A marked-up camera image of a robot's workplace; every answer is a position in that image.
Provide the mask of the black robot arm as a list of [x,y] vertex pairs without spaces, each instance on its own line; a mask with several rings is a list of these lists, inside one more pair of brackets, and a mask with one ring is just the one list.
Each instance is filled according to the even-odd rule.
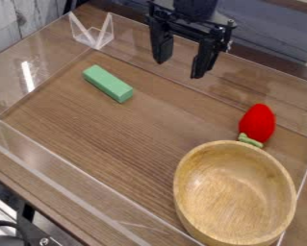
[[154,60],[163,64],[174,53],[174,36],[199,44],[190,77],[199,79],[214,68],[221,52],[228,52],[236,21],[218,13],[220,0],[149,0],[147,23]]

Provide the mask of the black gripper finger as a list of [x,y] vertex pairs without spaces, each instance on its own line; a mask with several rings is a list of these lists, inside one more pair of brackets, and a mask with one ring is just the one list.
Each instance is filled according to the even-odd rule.
[[174,52],[174,35],[165,21],[150,18],[151,45],[154,60],[163,64],[173,56]]
[[198,54],[193,59],[190,77],[199,79],[214,67],[222,50],[224,30],[213,29],[209,35],[199,40]]

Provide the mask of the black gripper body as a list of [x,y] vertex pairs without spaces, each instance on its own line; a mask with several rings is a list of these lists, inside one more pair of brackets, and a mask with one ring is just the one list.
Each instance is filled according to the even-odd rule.
[[194,41],[205,38],[213,29],[224,30],[222,51],[232,43],[236,21],[217,10],[220,0],[149,0],[150,18],[165,21],[173,35]]

